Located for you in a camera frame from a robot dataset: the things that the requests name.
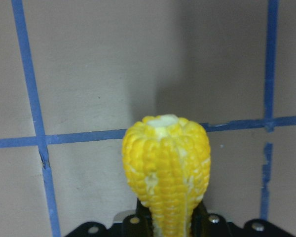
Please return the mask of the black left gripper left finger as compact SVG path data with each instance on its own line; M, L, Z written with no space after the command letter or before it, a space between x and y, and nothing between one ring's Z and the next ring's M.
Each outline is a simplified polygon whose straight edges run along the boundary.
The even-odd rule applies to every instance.
M136 215L140 219L140 228L139 230L143 234L143 237L152 237L153 236L153 225L152 225L152 217L149 208L144 207L139 199L137 199Z

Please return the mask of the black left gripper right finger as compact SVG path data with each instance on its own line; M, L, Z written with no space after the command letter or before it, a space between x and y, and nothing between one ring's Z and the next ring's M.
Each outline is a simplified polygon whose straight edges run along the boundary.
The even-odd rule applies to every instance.
M207 237L207 209L204 202L201 201L193 210L192 220L191 220L191 236L192 237Z

